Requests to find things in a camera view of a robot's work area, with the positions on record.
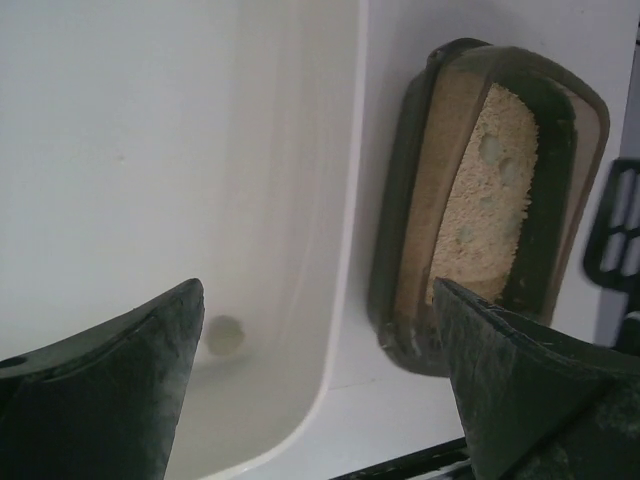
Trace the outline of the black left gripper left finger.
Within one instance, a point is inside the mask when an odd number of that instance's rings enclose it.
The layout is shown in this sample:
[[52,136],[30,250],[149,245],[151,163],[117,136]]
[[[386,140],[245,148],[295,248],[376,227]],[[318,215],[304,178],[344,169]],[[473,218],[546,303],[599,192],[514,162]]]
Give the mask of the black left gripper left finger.
[[161,479],[204,320],[189,279],[1,362],[4,479]]

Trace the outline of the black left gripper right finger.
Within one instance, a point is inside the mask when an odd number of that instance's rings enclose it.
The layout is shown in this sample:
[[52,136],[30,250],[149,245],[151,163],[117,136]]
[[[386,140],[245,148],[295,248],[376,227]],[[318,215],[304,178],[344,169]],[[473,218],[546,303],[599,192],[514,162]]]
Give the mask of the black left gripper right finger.
[[639,359],[434,284],[434,308],[478,479],[636,479]]

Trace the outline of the black litter scoop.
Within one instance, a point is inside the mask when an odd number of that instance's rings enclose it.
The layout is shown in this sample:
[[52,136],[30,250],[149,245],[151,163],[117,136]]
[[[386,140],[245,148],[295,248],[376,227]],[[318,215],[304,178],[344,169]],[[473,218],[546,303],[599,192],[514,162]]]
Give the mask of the black litter scoop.
[[605,290],[627,296],[614,349],[639,354],[639,160],[614,160],[586,243],[582,266]]

